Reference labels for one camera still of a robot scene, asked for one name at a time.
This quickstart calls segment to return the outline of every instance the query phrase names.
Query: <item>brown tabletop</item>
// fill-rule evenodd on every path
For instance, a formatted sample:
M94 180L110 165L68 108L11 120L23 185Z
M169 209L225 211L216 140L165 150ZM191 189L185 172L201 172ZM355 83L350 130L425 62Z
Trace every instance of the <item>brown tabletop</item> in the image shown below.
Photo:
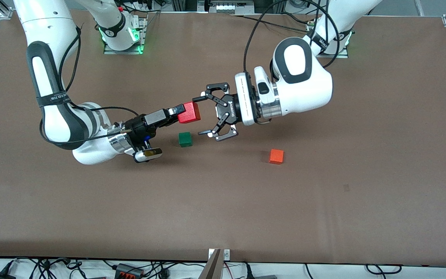
M142 113L209 83L234 89L255 23L161 14L143 55L103 55L90 14L72 15L84 23L72 100ZM196 135L216 123L207 101L203 120L158 129L151 143L163 157L85 166L40 138L25 35L16 16L2 21L0 256L205 260L221 247L232 261L446 265L446 28L440 18L365 17L355 30L349 58L328 67L327 106L238 125L238 137L216 143ZM260 26L248 69L266 69L288 36L302 34ZM177 146L185 131L191 148ZM266 162L271 148L285 151L283 165Z

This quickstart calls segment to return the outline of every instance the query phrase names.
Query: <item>floor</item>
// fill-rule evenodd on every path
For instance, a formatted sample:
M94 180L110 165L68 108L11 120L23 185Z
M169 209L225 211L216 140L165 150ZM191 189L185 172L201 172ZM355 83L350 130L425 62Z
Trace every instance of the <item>floor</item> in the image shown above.
M72 0L65 0L71 9L82 9L82 7ZM11 0L7 0L10 6L13 5ZM418 10L413 0L386 0L378 5L372 12L373 16L418 16ZM421 9L424 16L441 16L446 13L446 0L420 0ZM299 9L287 6L287 10L296 12ZM9 262L7 258L0 258L0 270ZM118 264L118 261L111 261L111 264ZM129 262L132 266L143 265L146 262ZM242 263L232 263L232 277L228 272L223 272L223 279L246 277L246 268ZM289 264L289 263L251 263L254 276L276 275L279 279L308 279L305 265ZM19 260L14 263L10 269L10 274L17 278L27 278L34 268L34 264L28 260ZM114 277L114 271L101 261L84 260L82 265L87 278L106 277L111 279ZM316 265L310 264L309 269L311 275L315 279L321 278L381 278L367 272L364 265ZM177 265L170 269L170 277L174 279L197 278L202 267L196 265ZM53 272L58 279L67 278L70 271L64 266L56 266ZM402 271L395 275L389 275L388 278L441 278L446 277L446 268L434 267L403 267ZM70 278L82 278L79 272L74 272Z
M0 271L5 265L10 262L10 258L0 258ZM115 271L112 270L106 263L98 260L79 260L83 264L81 269L88 279L95 279L98 277L113 279L115 278ZM132 268L149 265L149 262L126 262L126 261L107 261L109 265L117 265L123 263ZM203 267L198 265L176 265L170 268L170 279L195 279L201 274ZM275 275L277 279L381 279L381 275L370 274L364 265L317 265L308 264L309 272L312 277L309 277L305 265L302 263L250 263L249 264L254 277ZM17 260L10 268L9 274L15 276L17 279L28 278L35 264L30 260ZM232 275L228 270L223 270L221 279L242 279L247 277L246 265L243 263L228 262L228 266ZM383 267L385 272L393 272L397 267ZM145 268L144 273L149 272L150 267ZM370 270L377 272L376 267L370 266ZM83 279L79 272L73 272L70 275L70 270L62 263L53 265L51 269L57 279ZM38 278L39 272L35 272L35 278ZM440 279L446 278L446 268L439 267L402 267L398 274L386 275L388 279Z

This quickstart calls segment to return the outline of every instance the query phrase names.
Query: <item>wooden block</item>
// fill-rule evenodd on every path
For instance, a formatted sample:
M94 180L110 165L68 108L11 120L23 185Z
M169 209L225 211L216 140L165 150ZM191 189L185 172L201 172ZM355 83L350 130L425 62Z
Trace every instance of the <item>wooden block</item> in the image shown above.
M185 103L184 108L185 111L177 116L178 122L180 122L180 124L186 124L201 119L201 115L199 113L199 106L196 103L194 102Z
M271 150L269 153L269 163L276 165L283 163L283 150Z
M183 148L192 146L192 136L191 136L190 132L179 133L178 134L178 144Z

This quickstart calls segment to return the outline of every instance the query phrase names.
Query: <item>white floor area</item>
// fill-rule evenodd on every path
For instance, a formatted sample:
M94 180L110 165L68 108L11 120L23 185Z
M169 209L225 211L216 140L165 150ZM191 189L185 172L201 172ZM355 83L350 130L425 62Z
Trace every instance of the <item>white floor area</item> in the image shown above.
M0 258L0 271L5 265L11 261L11 258ZM115 278L115 270L112 270L103 261L99 260L79 260L83 263L81 269L85 273L87 279L97 277L105 277L106 279ZM110 265L117 265L119 263L127 264L132 267L139 267L142 265L149 265L150 262L142 261L108 261ZM247 269L243 263L228 262L230 266L230 274L228 270L223 269L222 279L237 279L240 277L246 278ZM277 279L309 279L306 272L305 265L301 263L250 263L254 277L275 275ZM29 278L35 264L30 260L21 259L16 260L9 270L9 274L17 279ZM382 279L381 275L373 275L367 272L364 265L319 265L308 264L309 270L313 279ZM386 272L396 270L396 267L383 267ZM377 271L374 266L370 266L372 271ZM145 268L145 272L149 272L150 268ZM169 279L196 279L199 277L202 267L197 265L175 265L170 268ZM70 277L70 270L63 264L57 263L51 268L53 274L57 279L83 279L81 274L77 271L73 272ZM39 272L34 272L34 278L38 279ZM440 267L402 267L402 271L394 275L386 275L387 279L441 279L446 278L446 268Z

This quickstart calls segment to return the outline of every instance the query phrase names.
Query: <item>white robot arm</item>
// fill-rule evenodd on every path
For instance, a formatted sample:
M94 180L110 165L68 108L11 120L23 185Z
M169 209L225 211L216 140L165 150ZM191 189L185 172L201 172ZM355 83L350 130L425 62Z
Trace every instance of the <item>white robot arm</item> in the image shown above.
M136 42L135 16L120 12L113 0L77 0L94 16L104 40L114 50ZM87 102L71 102L62 81L62 66L80 46L80 29L63 0L14 0L27 38L27 63L42 112L41 135L65 150L73 150L83 164L97 164L126 153L136 162L160 157L149 140L158 127L194 115L196 106L180 104L112 125L104 109Z
M219 121L214 129L199 134L222 141L238 134L235 127L237 122L243 122L246 126L263 124L274 117L305 112L327 104L333 92L333 79L317 61L316 55L328 48L337 31L350 31L354 23L379 2L381 0L330 0L328 14L336 30L324 14L317 21L314 33L311 30L303 38L290 37L281 41L274 50L272 60L271 74L277 79L276 82L270 80L262 67L256 67L256 87L245 69L235 76L237 94L230 94L227 83L223 87L207 85L207 90L193 101L216 101ZM219 99L212 95L214 90L223 90L225 95ZM219 131L224 125L230 125L230 131L221 135Z

